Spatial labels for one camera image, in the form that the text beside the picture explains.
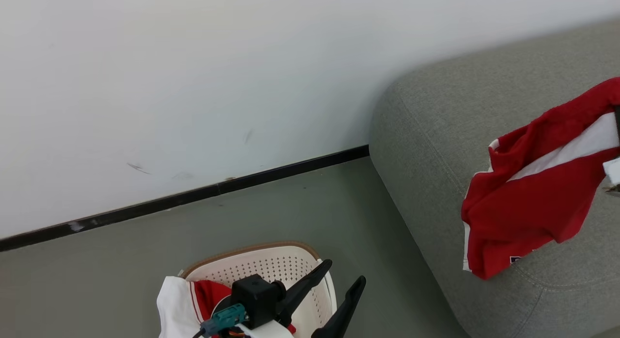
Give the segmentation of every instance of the baseboard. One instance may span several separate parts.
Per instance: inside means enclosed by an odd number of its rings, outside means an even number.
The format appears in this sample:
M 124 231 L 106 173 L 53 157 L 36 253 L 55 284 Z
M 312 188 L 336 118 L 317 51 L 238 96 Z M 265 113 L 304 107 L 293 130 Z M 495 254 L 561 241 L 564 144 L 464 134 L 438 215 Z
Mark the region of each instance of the baseboard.
M 186 203 L 191 203 L 210 197 L 216 197 L 224 193 L 230 193 L 234 192 L 235 190 L 250 188 L 250 186 L 276 181 L 278 179 L 283 179 L 292 175 L 303 174 L 304 172 L 326 168 L 327 166 L 341 164 L 343 162 L 359 159 L 366 156 L 368 156 L 367 145 L 352 148 L 351 150 L 342 151 L 331 155 L 317 157 L 316 159 L 310 159 L 302 162 L 297 162 L 295 164 L 282 166 L 281 168 L 263 171 L 245 177 L 239 177 L 237 179 L 232 179 L 218 184 L 204 186 L 202 188 L 197 188 L 188 192 L 183 192 L 176 195 L 171 195 L 169 197 L 163 197 L 161 199 L 148 201 L 139 205 L 121 208 L 120 210 L 110 211 L 95 216 L 85 217 L 82 219 L 76 219 L 75 221 L 69 221 L 60 225 L 50 226 L 48 228 L 40 230 L 25 232 L 24 234 L 7 237 L 6 239 L 0 240 L 0 252 L 42 243 L 43 241 L 58 239 L 58 237 L 68 236 L 86 230 L 93 230 L 102 226 L 113 225 L 114 223 L 127 221 L 127 219 L 150 215 L 151 213 L 164 211 L 169 208 L 184 205 Z

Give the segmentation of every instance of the teal connector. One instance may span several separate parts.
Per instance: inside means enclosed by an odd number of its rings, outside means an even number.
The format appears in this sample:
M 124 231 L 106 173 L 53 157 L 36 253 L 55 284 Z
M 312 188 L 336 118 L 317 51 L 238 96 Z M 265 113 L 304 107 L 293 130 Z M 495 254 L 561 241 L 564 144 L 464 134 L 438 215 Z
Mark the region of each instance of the teal connector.
M 204 330 L 203 337 L 215 336 L 223 329 L 234 327 L 246 320 L 246 309 L 241 304 L 235 304 L 227 307 L 222 311 L 218 311 L 207 321 L 200 324 L 200 328 Z

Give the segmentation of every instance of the white plastic basket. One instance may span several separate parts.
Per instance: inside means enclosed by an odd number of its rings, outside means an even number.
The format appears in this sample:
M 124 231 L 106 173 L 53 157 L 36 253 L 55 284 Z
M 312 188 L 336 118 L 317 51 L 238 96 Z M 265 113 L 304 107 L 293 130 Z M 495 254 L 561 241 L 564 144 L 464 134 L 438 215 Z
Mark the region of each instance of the white plastic basket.
M 297 243 L 272 243 L 229 252 L 201 261 L 184 271 L 188 281 L 211 280 L 230 287 L 234 281 L 259 274 L 266 281 L 282 281 L 288 289 L 321 263 L 310 246 Z M 337 309 L 332 276 L 310 291 L 293 313 L 295 338 L 310 338 L 314 330 L 331 318 Z

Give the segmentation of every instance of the black cable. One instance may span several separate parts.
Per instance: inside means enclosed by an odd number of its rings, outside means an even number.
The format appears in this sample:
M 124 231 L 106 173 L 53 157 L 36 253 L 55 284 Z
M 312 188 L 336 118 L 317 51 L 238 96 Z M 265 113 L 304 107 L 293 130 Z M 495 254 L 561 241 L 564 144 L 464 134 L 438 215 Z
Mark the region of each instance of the black cable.
M 194 336 L 192 338 L 200 338 L 200 337 L 202 337 L 203 334 L 204 334 L 204 329 L 201 328 L 200 331 L 198 331 L 198 333 L 194 334 Z

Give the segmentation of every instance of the gray fabric upholstery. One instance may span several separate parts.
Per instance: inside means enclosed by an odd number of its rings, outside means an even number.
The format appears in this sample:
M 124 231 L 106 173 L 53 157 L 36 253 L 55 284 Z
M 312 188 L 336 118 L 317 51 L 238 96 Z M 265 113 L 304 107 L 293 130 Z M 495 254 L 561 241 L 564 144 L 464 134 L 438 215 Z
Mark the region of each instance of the gray fabric upholstery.
M 405 75 L 383 95 L 370 153 L 452 311 L 473 338 L 589 338 L 620 325 L 620 199 L 580 233 L 482 281 L 462 270 L 460 208 L 491 141 L 620 76 L 620 20 Z

